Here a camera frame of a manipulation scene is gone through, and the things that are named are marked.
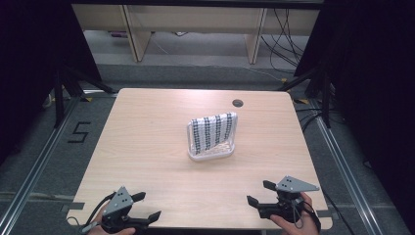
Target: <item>gray floor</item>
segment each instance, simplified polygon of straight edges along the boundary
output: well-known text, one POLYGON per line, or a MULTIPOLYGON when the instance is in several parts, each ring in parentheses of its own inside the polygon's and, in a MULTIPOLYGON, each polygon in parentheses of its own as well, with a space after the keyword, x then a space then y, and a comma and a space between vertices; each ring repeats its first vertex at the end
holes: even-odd
MULTIPOLYGON (((104 82, 116 89, 222 87, 223 89, 273 90, 282 84, 282 79, 292 80, 291 73, 282 71, 295 69, 294 66, 275 56, 272 58, 271 65, 270 51, 263 42, 260 45, 256 64, 250 65, 244 36, 237 34, 187 33, 177 36, 172 32, 156 32, 152 36, 144 60, 138 64, 133 62, 127 39, 110 37, 105 31, 85 31, 85 37, 104 82), (227 81, 227 76, 232 76, 232 80, 227 81)), ((272 42, 269 35, 265 35, 264 38, 269 43, 272 42)), ((303 48, 307 37, 293 37, 293 40, 303 48)), ((285 50, 281 52, 295 60, 292 53, 285 50)), ((85 89, 95 89, 88 84, 82 85, 85 89)), ((290 91, 293 99, 306 99, 303 95, 305 87, 306 82, 293 88, 290 91)), ((76 228, 66 222, 67 206, 76 193, 114 100, 115 98, 110 96, 96 96, 90 102, 79 102, 76 105, 59 143, 42 170, 10 234, 76 234, 76 228), (80 121, 90 122, 81 125, 78 129, 88 132, 88 136, 83 143, 71 144, 70 140, 77 140, 80 137, 72 134, 80 121)), ((309 109, 310 105, 296 102, 295 108, 309 109)), ((10 156, 0 166, 0 212, 5 212, 12 202, 13 195, 23 185, 52 133, 54 112, 53 106, 45 109, 21 143, 21 151, 10 156)), ((310 114, 310 111, 298 112, 299 120, 310 114)), ((344 124, 342 116, 332 112, 331 120, 332 132, 384 234, 410 234, 376 175, 362 164, 364 156, 344 124)), ((304 137, 321 186, 339 208, 355 234, 371 234, 364 225, 362 215, 356 209, 320 128, 316 121, 312 122, 305 131, 304 137)), ((333 213, 334 225, 322 234, 350 234, 345 223, 339 219, 334 206, 329 201, 327 203, 333 213)), ((189 230, 155 233, 211 234, 212 232, 189 230)), ((253 232, 241 231, 239 234, 249 233, 253 232)), ((279 234, 279 231, 267 233, 279 234)), ((231 232, 214 231, 214 234, 231 234, 231 232)))

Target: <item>clear plastic stand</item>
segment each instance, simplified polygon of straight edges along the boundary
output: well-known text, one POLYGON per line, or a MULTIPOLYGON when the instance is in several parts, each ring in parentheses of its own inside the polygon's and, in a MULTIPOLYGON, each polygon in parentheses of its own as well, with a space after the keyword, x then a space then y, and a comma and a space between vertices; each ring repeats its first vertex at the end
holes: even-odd
POLYGON ((235 149, 237 122, 235 113, 190 121, 187 125, 189 157, 194 161, 205 161, 231 156, 235 149))

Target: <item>wooden table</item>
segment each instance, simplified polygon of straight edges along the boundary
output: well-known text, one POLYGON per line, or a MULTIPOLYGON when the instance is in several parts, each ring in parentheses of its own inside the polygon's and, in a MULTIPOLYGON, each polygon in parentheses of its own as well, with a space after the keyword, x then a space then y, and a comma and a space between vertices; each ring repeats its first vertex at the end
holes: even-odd
MULTIPOLYGON (((161 211, 160 228, 278 229, 259 218, 247 195, 276 203, 262 180, 285 175, 319 185, 289 94, 269 91, 122 89, 96 146, 74 201, 83 210, 68 216, 81 223, 107 195, 125 186, 146 192, 132 217, 161 211), (241 108, 234 107, 242 100, 241 108), (238 126, 232 156, 207 162, 188 157, 186 125, 192 118, 235 112, 238 126)), ((321 191, 309 192, 326 211, 321 191)), ((323 229, 332 226, 321 217, 323 229)))

